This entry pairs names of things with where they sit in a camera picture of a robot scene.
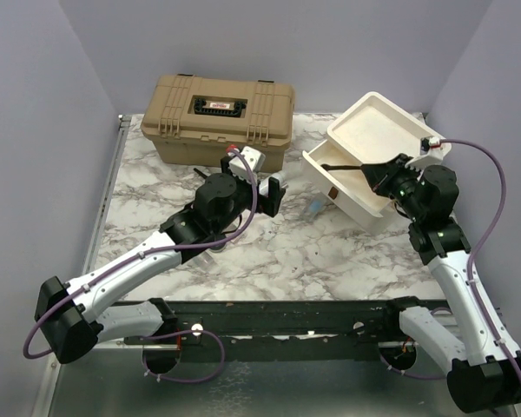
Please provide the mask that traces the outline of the white pull-out drawer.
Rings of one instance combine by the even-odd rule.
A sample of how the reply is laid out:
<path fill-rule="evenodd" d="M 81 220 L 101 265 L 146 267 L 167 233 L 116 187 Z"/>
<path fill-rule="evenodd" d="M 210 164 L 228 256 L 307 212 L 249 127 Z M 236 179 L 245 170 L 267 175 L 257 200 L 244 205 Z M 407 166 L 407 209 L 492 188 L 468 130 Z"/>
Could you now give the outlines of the white pull-out drawer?
<path fill-rule="evenodd" d="M 375 195 L 358 169 L 325 170 L 322 165 L 356 166 L 360 162 L 325 140 L 302 152 L 302 173 L 317 190 L 356 222 L 382 221 L 396 215 L 392 202 Z"/>

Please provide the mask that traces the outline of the white drawer organizer box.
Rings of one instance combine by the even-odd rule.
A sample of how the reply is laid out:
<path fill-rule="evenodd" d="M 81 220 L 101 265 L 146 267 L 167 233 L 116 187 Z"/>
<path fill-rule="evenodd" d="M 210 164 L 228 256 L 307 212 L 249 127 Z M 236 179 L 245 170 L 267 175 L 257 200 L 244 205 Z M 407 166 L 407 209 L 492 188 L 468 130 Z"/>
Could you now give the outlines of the white drawer organizer box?
<path fill-rule="evenodd" d="M 422 138 L 443 137 L 377 92 L 362 96 L 328 127 L 327 134 L 334 146 L 360 164 L 388 162 L 399 154 L 413 158 L 420 153 Z M 367 233 L 378 235 L 394 220 L 395 216 L 357 223 Z"/>

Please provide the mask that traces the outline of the thin black makeup brush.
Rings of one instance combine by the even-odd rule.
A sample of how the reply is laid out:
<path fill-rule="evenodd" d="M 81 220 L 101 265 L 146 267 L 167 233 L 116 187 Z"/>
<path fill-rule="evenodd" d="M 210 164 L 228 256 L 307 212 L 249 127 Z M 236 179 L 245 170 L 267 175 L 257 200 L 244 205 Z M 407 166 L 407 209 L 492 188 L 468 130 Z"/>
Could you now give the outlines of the thin black makeup brush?
<path fill-rule="evenodd" d="M 331 165 L 327 163 L 322 163 L 320 166 L 327 172 L 361 170 L 361 167 L 356 165 Z"/>

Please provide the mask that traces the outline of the black fluffy powder brush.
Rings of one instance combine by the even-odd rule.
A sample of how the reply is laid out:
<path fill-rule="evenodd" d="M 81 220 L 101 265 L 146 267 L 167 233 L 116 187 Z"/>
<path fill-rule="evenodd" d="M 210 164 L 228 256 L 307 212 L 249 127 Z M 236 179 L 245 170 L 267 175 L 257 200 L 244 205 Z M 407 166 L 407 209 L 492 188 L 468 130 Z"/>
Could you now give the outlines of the black fluffy powder brush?
<path fill-rule="evenodd" d="M 203 179 L 206 179 L 209 177 L 209 174 L 206 174 L 205 172 L 203 172 L 202 170 L 198 169 L 198 168 L 194 168 L 194 172 L 200 176 L 201 178 Z"/>

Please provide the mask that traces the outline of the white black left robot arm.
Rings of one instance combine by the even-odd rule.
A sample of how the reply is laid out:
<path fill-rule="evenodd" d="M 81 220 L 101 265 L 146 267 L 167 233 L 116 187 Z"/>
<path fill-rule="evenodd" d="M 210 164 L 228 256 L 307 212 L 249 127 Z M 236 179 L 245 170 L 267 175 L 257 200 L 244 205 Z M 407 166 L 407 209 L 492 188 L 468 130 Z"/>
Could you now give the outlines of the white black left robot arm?
<path fill-rule="evenodd" d="M 66 282 L 50 277 L 39 288 L 30 330 L 41 332 L 62 364 L 81 359 L 95 345 L 144 336 L 168 341 L 175 315 L 158 298 L 122 306 L 119 301 L 149 279 L 177 268 L 208 249 L 242 235 L 257 214 L 278 214 L 285 177 L 277 172 L 251 184 L 227 170 L 209 175 L 194 200 L 171 215 L 144 242 L 95 271 Z"/>

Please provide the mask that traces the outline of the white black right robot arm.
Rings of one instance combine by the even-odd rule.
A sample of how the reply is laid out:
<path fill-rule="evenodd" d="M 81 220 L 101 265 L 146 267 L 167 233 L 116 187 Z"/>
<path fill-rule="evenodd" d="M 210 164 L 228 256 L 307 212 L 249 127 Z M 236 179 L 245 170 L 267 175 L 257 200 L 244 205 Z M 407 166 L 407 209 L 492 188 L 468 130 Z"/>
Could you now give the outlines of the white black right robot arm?
<path fill-rule="evenodd" d="M 442 289 L 460 335 L 412 297 L 391 302 L 391 313 L 381 319 L 383 333 L 393 340 L 414 339 L 445 375 L 461 411 L 521 403 L 521 348 L 486 295 L 471 246 L 452 216 L 457 177 L 441 165 L 414 169 L 410 161 L 400 154 L 360 170 L 372 192 L 396 202 L 409 217 L 410 243 Z"/>

